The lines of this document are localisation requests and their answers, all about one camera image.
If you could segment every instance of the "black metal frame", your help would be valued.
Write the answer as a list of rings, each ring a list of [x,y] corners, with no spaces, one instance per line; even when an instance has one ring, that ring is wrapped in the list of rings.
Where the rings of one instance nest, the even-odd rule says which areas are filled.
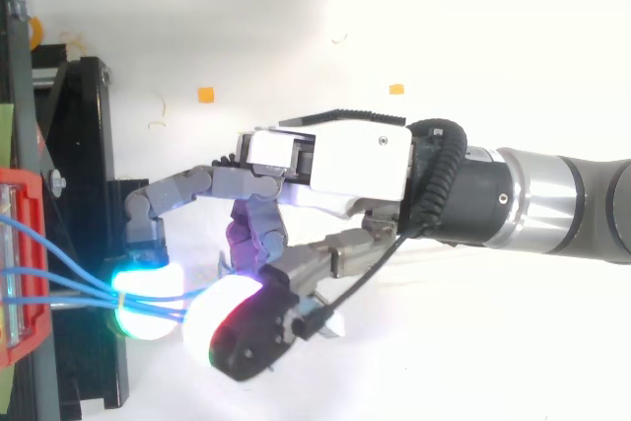
[[[57,71],[50,88],[34,93],[28,27],[11,16],[9,1],[0,0],[0,103],[15,105],[13,166],[44,178],[48,237],[103,277],[108,260],[124,254],[124,197],[147,180],[114,179],[105,65],[94,57],[67,62],[65,45],[41,46],[33,68]],[[37,144],[37,125],[45,146]],[[48,182],[53,169],[67,180],[59,198]],[[51,254],[48,266],[73,276]],[[127,399],[125,342],[107,328],[107,312],[52,318],[54,344],[49,338],[17,364],[9,413],[0,421],[80,420],[81,400],[102,398],[105,408],[117,408]]]

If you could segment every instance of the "blue light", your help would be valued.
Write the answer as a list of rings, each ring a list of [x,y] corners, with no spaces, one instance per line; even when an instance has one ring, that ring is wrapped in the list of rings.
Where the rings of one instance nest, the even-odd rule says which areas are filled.
[[[184,275],[176,263],[155,269],[123,270],[114,274],[111,286],[119,292],[143,296],[179,295],[184,290]],[[164,308],[181,309],[183,301],[152,303]],[[135,313],[129,309],[114,311],[120,329],[129,337],[156,340],[171,333],[177,322]]]

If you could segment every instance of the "blue cable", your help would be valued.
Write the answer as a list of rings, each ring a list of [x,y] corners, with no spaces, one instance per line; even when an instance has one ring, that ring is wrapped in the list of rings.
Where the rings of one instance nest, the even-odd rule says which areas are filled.
[[[87,295],[91,295],[91,296],[100,298],[102,300],[114,301],[114,302],[118,301],[118,297],[115,295],[106,293],[105,291],[97,290],[96,288],[93,288],[92,286],[84,285],[83,283],[73,281],[69,278],[65,278],[63,276],[56,275],[54,273],[50,273],[49,271],[38,270],[36,268],[27,268],[27,267],[5,268],[4,270],[0,271],[0,274],[1,275],[29,275],[29,276],[34,276],[38,278],[45,278],[46,280],[52,281],[59,285],[63,285],[66,288],[70,288],[71,290],[80,291],[82,293],[86,293]],[[145,303],[138,303],[135,301],[127,301],[126,295],[125,295],[124,306],[126,308],[135,309],[138,311],[143,311],[145,309],[155,309],[159,311],[164,310],[166,314],[170,314],[170,313],[176,313],[176,314],[182,314],[182,315],[186,314],[186,310],[163,308],[159,306],[147,305]]]
[[[118,295],[118,292],[114,290],[111,286],[107,285],[106,283],[101,281],[99,278],[96,278],[95,276],[88,273],[76,261],[74,261],[70,256],[68,256],[68,254],[66,254],[66,252],[64,252],[61,248],[56,246],[53,242],[48,240],[46,237],[38,234],[36,231],[31,229],[30,227],[25,226],[21,222],[11,219],[10,217],[3,216],[2,214],[0,214],[0,222],[13,227],[17,231],[23,232],[24,234],[29,236],[31,239],[33,239],[37,243],[46,247],[51,253],[53,253],[57,258],[59,258],[66,266],[68,266],[68,268],[70,268],[76,275],[80,276],[81,278],[86,280],[88,283],[92,283],[94,286],[105,291],[106,293],[110,293],[116,296]],[[194,298],[200,293],[202,293],[205,289],[206,288],[200,288],[198,290],[184,293],[183,295],[165,296],[165,297],[142,296],[142,295],[135,295],[133,293],[126,293],[125,298],[130,299],[130,300],[166,303],[166,302],[171,302],[171,301],[188,300],[190,298]]]
[[[96,308],[106,308],[110,310],[118,309],[118,303],[114,301],[96,300],[94,298],[75,298],[60,296],[33,296],[27,298],[3,298],[3,304],[7,305],[54,305],[54,304],[71,304],[85,305]],[[154,310],[143,310],[141,312],[145,316],[160,317],[162,319],[174,320],[175,322],[184,322],[182,316],[167,315]]]

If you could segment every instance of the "white backdrop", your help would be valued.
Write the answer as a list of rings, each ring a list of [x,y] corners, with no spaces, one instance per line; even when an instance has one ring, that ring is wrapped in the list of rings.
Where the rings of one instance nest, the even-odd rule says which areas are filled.
[[[629,0],[35,0],[48,42],[113,70],[118,177],[233,150],[256,124],[336,107],[461,123],[469,142],[631,157]],[[341,40],[334,44],[332,40]],[[388,85],[403,83],[404,96]],[[199,104],[196,89],[215,88]],[[167,104],[162,118],[162,96]],[[166,127],[148,128],[153,120]],[[190,285],[214,272],[230,203],[167,218]],[[314,212],[305,211],[310,217]],[[293,242],[343,225],[322,217]],[[405,247],[343,309],[348,337],[299,344],[255,381],[201,370],[178,334],[128,341],[131,396],[88,421],[631,419],[631,268]]]

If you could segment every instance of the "robotic arm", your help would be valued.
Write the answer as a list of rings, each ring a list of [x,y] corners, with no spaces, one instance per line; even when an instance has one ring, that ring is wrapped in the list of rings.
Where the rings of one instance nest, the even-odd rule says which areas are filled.
[[[631,262],[631,161],[467,147],[452,122],[404,125],[348,110],[280,122],[242,135],[232,160],[128,196],[129,256],[143,265],[168,263],[162,214],[199,195],[235,200],[227,236],[241,276],[192,303],[184,339],[204,327],[198,358],[238,381],[257,375],[322,329],[407,238]],[[278,203],[365,216],[361,229],[287,246]],[[353,275],[332,303],[316,291]],[[213,318],[198,308],[220,286],[233,303]]]

